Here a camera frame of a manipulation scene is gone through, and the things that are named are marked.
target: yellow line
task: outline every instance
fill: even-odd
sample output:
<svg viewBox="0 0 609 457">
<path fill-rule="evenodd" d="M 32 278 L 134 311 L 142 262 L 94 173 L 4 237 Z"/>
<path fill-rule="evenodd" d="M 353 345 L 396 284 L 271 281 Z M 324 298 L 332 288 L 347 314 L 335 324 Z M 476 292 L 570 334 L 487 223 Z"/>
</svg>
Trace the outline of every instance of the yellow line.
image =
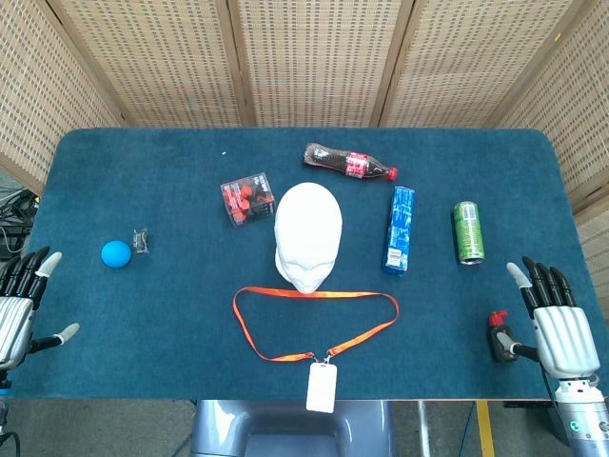
<svg viewBox="0 0 609 457">
<path fill-rule="evenodd" d="M 478 432 L 480 433 L 482 457 L 495 457 L 491 418 L 488 414 L 488 402 L 485 400 L 478 400 L 476 402 L 476 411 L 478 412 Z"/>
</svg>

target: blue box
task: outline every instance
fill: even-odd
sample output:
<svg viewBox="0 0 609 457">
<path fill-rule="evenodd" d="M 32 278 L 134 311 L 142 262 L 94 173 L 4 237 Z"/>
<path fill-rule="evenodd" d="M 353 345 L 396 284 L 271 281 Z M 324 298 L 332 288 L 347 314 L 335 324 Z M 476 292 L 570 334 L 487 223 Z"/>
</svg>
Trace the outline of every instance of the blue box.
<svg viewBox="0 0 609 457">
<path fill-rule="evenodd" d="M 402 276 L 408 269 L 410 252 L 410 227 L 412 211 L 415 205 L 415 191 L 409 188 L 395 187 L 391 203 L 391 221 L 387 233 L 387 245 L 384 252 L 383 268 L 387 273 Z"/>
</svg>

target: floor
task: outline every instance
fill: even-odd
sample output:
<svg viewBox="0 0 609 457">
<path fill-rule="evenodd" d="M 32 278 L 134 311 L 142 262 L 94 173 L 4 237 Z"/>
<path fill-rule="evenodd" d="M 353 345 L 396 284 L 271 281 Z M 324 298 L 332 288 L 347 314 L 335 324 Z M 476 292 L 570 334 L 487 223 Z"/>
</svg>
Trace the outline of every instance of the floor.
<svg viewBox="0 0 609 457">
<path fill-rule="evenodd" d="M 431 455 L 459 455 L 469 402 L 427 403 Z M 417 404 L 393 404 L 399 457 L 420 456 Z M 23 456 L 187 457 L 194 405 L 189 401 L 10 400 L 7 430 L 19 433 Z M 570 456 L 535 410 L 490 404 L 495 455 Z M 12 457 L 12 441 L 0 457 Z M 481 456 L 474 410 L 463 456 Z"/>
</svg>

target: woven panel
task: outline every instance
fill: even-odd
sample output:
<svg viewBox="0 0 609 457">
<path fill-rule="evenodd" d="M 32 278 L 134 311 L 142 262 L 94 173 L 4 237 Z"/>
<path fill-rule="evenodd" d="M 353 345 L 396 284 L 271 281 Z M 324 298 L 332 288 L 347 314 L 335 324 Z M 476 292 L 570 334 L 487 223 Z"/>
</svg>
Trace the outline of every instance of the woven panel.
<svg viewBox="0 0 609 457">
<path fill-rule="evenodd" d="M 141 126 L 240 125 L 215 3 L 55 0 Z"/>
<path fill-rule="evenodd" d="M 573 191 L 609 169 L 607 88 L 609 1 L 603 0 L 565 39 L 502 125 L 543 131 L 557 150 L 565 186 Z"/>
<path fill-rule="evenodd" d="M 399 0 L 239 0 L 260 126 L 367 127 Z"/>
<path fill-rule="evenodd" d="M 385 117 L 391 127 L 480 127 L 571 0 L 425 1 Z"/>
<path fill-rule="evenodd" d="M 40 191 L 67 131 L 119 122 L 35 2 L 0 2 L 0 56 L 0 153 Z"/>
<path fill-rule="evenodd" d="M 580 224 L 578 232 L 603 315 L 609 321 L 609 199 L 605 206 L 605 211 Z"/>
</svg>

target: white mannequin head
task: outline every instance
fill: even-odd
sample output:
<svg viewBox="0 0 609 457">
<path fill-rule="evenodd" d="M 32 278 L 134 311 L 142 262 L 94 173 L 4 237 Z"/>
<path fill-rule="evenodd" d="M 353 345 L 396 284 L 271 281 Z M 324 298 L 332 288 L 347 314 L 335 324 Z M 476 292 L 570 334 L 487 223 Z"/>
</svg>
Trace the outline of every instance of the white mannequin head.
<svg viewBox="0 0 609 457">
<path fill-rule="evenodd" d="M 334 195 L 319 184 L 288 190 L 275 216 L 275 265 L 302 293 L 315 291 L 334 268 L 343 217 Z"/>
</svg>

